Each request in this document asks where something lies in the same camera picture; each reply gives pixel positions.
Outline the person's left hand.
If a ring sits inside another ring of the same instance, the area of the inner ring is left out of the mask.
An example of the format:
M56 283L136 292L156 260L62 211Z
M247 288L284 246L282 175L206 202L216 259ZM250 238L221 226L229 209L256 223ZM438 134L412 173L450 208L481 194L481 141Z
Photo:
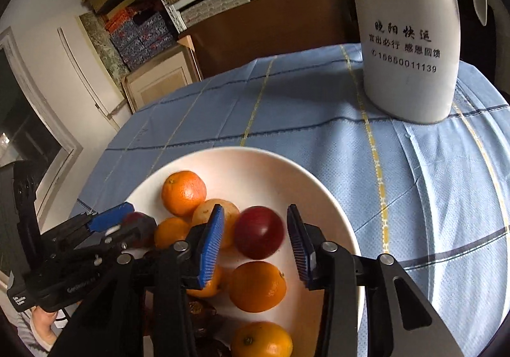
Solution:
M58 312L46 312L39 306L31 310L30 328L36 341L45 349L50 350L58 335L52 329Z

